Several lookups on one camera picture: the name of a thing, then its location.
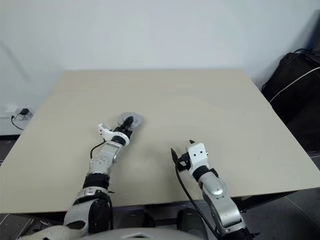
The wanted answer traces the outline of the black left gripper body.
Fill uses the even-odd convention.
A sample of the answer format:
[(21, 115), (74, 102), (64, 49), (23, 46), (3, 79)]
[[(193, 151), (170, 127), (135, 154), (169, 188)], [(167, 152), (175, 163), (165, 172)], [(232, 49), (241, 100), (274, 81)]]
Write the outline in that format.
[(122, 134), (124, 134), (124, 135), (126, 135), (128, 138), (130, 138), (131, 137), (131, 135), (132, 135), (132, 131), (129, 129), (129, 128), (127, 128), (127, 127), (125, 127), (125, 126), (117, 126), (114, 130), (113, 130), (113, 132), (119, 132), (119, 133), (122, 133)]

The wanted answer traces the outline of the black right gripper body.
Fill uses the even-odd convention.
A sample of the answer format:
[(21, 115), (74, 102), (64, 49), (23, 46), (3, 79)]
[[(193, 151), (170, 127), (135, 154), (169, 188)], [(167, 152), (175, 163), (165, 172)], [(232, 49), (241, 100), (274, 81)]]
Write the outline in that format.
[(185, 152), (175, 161), (178, 172), (188, 171), (191, 168), (191, 158), (188, 152)]

